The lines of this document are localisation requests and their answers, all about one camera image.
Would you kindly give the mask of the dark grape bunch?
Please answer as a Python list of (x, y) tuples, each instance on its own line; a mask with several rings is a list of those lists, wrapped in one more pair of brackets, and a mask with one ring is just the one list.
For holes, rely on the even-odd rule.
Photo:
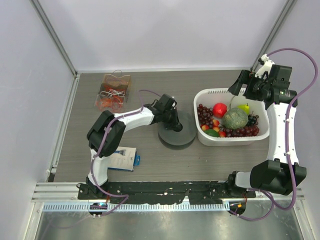
[(246, 126), (248, 126), (248, 127), (257, 126), (258, 125), (258, 119), (259, 119), (258, 115), (249, 114), (248, 115), (248, 122), (247, 122)]

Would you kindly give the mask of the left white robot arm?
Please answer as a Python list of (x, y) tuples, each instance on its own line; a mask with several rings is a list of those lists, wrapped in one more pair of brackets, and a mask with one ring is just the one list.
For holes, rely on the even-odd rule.
[(163, 94), (153, 103), (142, 104), (140, 108), (124, 113), (103, 111), (87, 133), (91, 152), (90, 172), (86, 184), (89, 194), (100, 200), (106, 193), (110, 156), (117, 150), (123, 134), (142, 126), (163, 123), (174, 132), (183, 129), (179, 121), (176, 100)]

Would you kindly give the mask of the green avocado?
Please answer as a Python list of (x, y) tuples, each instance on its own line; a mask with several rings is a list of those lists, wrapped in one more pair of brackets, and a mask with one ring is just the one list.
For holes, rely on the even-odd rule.
[(214, 129), (207, 129), (204, 131), (204, 133), (210, 137), (216, 137), (216, 138), (220, 137), (219, 132), (215, 131)]

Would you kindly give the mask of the red grape bunch left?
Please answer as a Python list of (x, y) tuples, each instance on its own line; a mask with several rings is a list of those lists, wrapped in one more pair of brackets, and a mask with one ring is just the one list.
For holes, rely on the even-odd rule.
[(199, 104), (196, 108), (197, 117), (200, 125), (208, 124), (214, 120), (213, 118), (213, 110), (211, 108), (206, 107), (203, 104)]

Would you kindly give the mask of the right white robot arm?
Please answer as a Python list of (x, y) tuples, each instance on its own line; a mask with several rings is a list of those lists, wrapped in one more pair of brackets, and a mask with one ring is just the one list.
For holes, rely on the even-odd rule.
[(295, 148), (294, 121), (297, 92), (290, 90), (292, 68), (273, 64), (261, 68), (262, 73), (242, 70), (228, 91), (237, 96), (246, 85), (243, 96), (264, 102), (269, 122), (269, 148), (264, 162), (249, 172), (234, 171), (228, 176), (226, 193), (233, 198), (244, 189), (258, 189), (287, 196), (307, 176), (299, 165)]

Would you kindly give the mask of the green pear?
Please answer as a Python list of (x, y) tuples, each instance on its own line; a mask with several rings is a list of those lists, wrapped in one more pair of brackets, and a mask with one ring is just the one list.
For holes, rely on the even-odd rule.
[(246, 103), (246, 104), (240, 104), (237, 106), (237, 108), (243, 110), (247, 115), (250, 114), (251, 112), (251, 109), (250, 109), (250, 106)]

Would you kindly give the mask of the aluminium frame rail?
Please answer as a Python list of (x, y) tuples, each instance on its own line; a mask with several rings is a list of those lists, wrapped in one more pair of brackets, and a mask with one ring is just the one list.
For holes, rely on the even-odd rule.
[[(75, 182), (38, 182), (35, 185), (31, 202), (70, 202), (78, 199), (79, 189)], [(258, 199), (268, 199), (262, 192), (256, 191)], [(292, 193), (288, 196), (272, 193), (274, 200), (291, 200)], [(302, 190), (299, 188), (296, 200), (305, 200)]]

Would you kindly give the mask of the blue razor package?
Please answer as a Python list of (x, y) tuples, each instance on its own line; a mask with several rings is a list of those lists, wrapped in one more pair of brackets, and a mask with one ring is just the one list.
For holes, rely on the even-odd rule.
[(118, 147), (109, 157), (108, 168), (112, 170), (133, 172), (140, 165), (141, 156), (133, 147)]

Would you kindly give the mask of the white plastic basket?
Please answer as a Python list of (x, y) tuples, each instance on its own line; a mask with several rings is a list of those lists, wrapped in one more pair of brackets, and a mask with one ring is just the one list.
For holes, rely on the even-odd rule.
[(238, 96), (226, 88), (205, 89), (193, 100), (197, 137), (205, 146), (244, 146), (269, 136), (263, 102)]

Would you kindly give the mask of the green netted melon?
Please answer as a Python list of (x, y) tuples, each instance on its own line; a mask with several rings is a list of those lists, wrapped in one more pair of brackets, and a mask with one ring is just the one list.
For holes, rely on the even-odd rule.
[(231, 108), (222, 117), (222, 125), (232, 130), (245, 127), (247, 122), (248, 115), (237, 107)]

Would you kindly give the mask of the grey cable spool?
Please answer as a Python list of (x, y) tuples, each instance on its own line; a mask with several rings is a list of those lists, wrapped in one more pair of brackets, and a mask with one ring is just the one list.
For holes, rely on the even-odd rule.
[(182, 125), (182, 130), (179, 132), (168, 129), (163, 122), (157, 124), (160, 142), (172, 150), (188, 148), (197, 136), (197, 126), (192, 114), (185, 111), (178, 111), (178, 119)]

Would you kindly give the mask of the small peach fruits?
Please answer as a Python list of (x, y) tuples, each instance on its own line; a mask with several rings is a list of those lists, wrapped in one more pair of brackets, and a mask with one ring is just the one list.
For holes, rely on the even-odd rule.
[(210, 123), (202, 124), (200, 126), (201, 130), (204, 132), (208, 129), (213, 129), (217, 132), (219, 132), (219, 138), (225, 138), (227, 136), (226, 132), (224, 131), (224, 128), (217, 120), (213, 120)]

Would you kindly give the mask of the red apple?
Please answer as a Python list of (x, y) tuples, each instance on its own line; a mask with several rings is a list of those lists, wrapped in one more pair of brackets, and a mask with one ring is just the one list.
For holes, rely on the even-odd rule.
[(216, 118), (222, 118), (225, 113), (228, 111), (228, 108), (227, 106), (224, 104), (224, 103), (216, 103), (214, 106), (213, 106), (213, 109), (212, 109), (212, 113), (213, 115), (216, 117)]

